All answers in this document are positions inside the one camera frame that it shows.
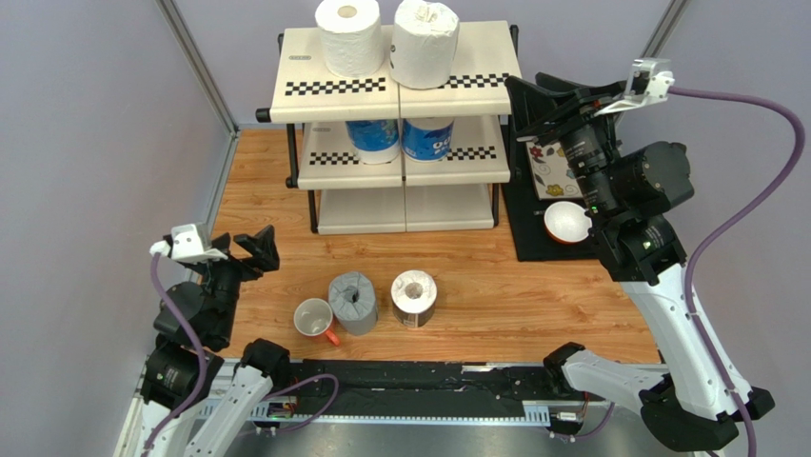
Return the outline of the blue label roll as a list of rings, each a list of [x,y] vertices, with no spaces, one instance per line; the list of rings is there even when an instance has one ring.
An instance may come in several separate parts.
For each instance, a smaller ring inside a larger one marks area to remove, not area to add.
[[[401,146],[405,156],[417,162],[445,158],[451,149],[454,121],[454,117],[404,119]]]

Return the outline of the grey toilet roll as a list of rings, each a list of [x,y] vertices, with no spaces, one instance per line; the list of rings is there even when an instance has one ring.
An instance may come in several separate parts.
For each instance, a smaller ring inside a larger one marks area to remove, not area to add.
[[[377,325],[375,288],[360,271],[335,277],[329,285],[327,301],[339,323],[353,336],[366,335]]]

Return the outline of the blue plastic roll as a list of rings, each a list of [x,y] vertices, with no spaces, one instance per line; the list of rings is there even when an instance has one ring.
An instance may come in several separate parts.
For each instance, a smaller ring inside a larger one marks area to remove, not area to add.
[[[367,165],[392,162],[401,152],[399,121],[346,121],[349,141],[358,159]]]

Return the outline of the brown toilet roll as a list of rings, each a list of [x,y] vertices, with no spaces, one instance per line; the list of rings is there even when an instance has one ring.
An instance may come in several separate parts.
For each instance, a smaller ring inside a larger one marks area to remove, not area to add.
[[[431,275],[413,269],[394,279],[390,295],[395,318],[408,328],[420,328],[434,314],[438,287]]]

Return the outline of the plain white toilet roll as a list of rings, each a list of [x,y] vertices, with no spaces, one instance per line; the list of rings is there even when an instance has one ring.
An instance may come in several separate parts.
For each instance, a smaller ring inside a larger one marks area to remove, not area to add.
[[[314,18],[330,72],[360,78],[382,66],[384,40],[377,1],[322,1]]]

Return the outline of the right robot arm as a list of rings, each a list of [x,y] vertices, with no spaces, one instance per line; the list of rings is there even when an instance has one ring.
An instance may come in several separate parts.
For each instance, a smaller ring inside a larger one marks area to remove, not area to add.
[[[674,81],[654,68],[602,87],[544,74],[534,82],[510,76],[505,87],[517,140],[562,147],[592,223],[589,241],[642,314],[667,370],[650,374],[575,343],[544,365],[560,390],[593,393],[638,413],[669,449],[712,452],[775,403],[734,369],[686,283],[687,256],[665,218],[694,193],[685,146],[660,141],[620,151],[617,114],[664,102]]]

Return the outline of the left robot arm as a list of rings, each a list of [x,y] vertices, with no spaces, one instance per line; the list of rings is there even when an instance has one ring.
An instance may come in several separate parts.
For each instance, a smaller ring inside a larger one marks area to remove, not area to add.
[[[291,379],[290,352],[265,339],[248,344],[223,399],[193,432],[224,366],[242,284],[280,267],[275,229],[210,236],[204,223],[176,226],[149,249],[159,294],[155,348],[139,396],[141,456],[222,456],[251,411]]]

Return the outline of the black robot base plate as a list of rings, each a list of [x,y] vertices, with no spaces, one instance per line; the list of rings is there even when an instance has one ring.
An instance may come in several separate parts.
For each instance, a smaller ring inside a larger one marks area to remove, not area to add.
[[[272,392],[285,387],[294,411],[350,417],[509,419],[538,402],[553,413],[589,417],[594,394],[555,387],[541,365],[450,362],[283,362],[270,373]]]

